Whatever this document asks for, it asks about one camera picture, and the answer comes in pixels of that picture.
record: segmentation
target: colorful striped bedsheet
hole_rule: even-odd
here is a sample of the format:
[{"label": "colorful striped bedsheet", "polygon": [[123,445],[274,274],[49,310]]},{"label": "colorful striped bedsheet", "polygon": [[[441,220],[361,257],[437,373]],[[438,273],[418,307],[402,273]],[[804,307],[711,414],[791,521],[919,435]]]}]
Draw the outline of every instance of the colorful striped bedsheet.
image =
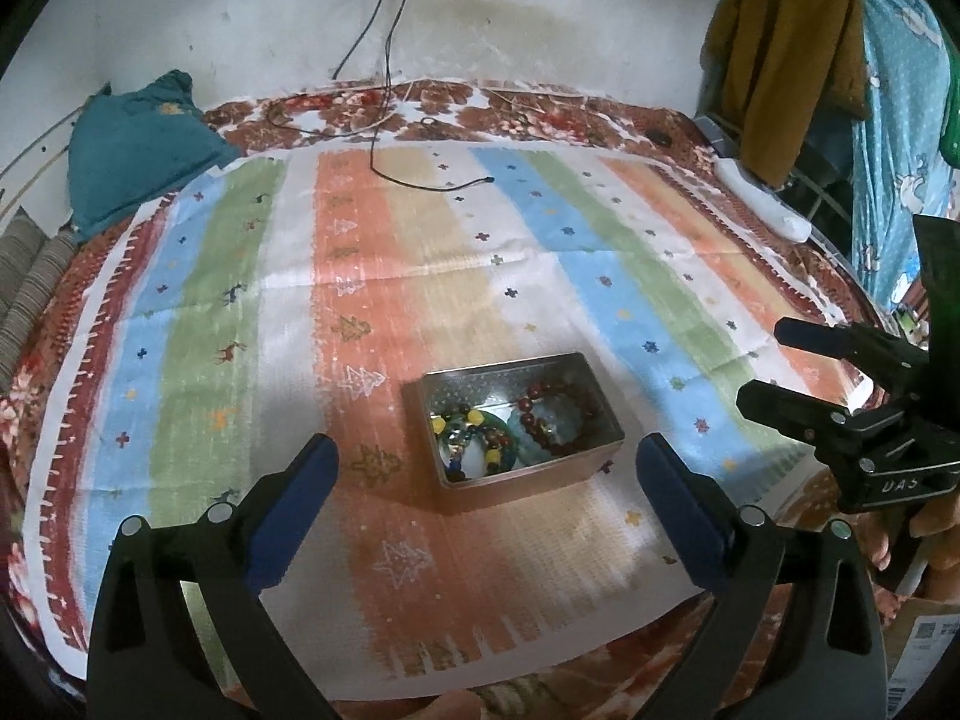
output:
[{"label": "colorful striped bedsheet", "polygon": [[[235,501],[318,430],[341,447],[341,480],[264,601],[328,696],[430,695],[567,661],[695,592],[635,483],[642,435],[664,432],[757,500],[800,450],[739,417],[738,386],[853,388],[776,345],[795,296],[717,224],[719,190],[689,170],[542,143],[377,157],[408,181],[496,183],[426,194],[373,176],[361,146],[273,152],[144,206],[107,255],[50,394],[24,522],[32,601],[71,674],[120,520]],[[841,316],[815,286],[793,289]],[[608,473],[436,514],[402,388],[574,349],[628,434]]]}]

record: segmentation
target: brown jacket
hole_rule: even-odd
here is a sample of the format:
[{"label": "brown jacket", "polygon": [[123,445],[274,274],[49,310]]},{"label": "brown jacket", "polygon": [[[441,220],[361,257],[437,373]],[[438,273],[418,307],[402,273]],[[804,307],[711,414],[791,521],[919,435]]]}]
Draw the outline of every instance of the brown jacket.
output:
[{"label": "brown jacket", "polygon": [[860,0],[721,0],[707,51],[727,67],[719,113],[743,130],[740,160],[772,187],[821,101],[867,118]]}]

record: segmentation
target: silver screw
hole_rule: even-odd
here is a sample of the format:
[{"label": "silver screw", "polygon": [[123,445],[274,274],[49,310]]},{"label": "silver screw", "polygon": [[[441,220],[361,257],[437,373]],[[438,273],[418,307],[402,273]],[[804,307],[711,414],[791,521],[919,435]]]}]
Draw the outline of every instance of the silver screw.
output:
[{"label": "silver screw", "polygon": [[752,528],[760,528],[760,525],[767,521],[767,515],[763,512],[763,509],[755,506],[745,506],[740,510],[740,519]]},{"label": "silver screw", "polygon": [[120,533],[123,533],[124,536],[136,536],[142,527],[143,520],[140,517],[127,517],[120,524]]},{"label": "silver screw", "polygon": [[226,522],[233,517],[233,507],[229,503],[215,503],[206,510],[206,518],[210,522]]},{"label": "silver screw", "polygon": [[850,538],[853,535],[850,525],[846,522],[843,522],[842,519],[834,519],[830,524],[830,532],[834,534],[837,538]]}]

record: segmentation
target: metal tin box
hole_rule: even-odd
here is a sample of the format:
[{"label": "metal tin box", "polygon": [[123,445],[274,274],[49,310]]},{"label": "metal tin box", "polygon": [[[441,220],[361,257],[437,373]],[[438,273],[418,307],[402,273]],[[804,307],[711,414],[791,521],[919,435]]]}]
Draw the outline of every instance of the metal tin box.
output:
[{"label": "metal tin box", "polygon": [[[464,403],[479,409],[502,408],[517,402],[527,386],[537,382],[563,382],[589,395],[597,416],[590,423],[589,436],[585,437],[587,448],[537,466],[482,479],[450,482],[430,426],[431,415],[446,413]],[[623,443],[623,430],[616,415],[587,358],[580,352],[427,373],[419,381],[419,405],[422,408],[419,421],[431,450],[431,473],[436,474],[440,485],[440,508],[450,514],[495,506],[582,482],[613,459]]]}]

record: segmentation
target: gray striped fabric roll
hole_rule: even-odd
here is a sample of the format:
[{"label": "gray striped fabric roll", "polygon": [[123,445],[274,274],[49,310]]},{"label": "gray striped fabric roll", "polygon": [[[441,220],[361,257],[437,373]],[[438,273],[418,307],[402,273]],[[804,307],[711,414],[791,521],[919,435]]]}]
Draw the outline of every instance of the gray striped fabric roll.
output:
[{"label": "gray striped fabric roll", "polygon": [[6,319],[0,325],[0,394],[10,391],[23,344],[76,253],[77,245],[70,230],[51,238],[13,297]]},{"label": "gray striped fabric roll", "polygon": [[45,242],[43,231],[22,211],[0,235],[0,323]]}]

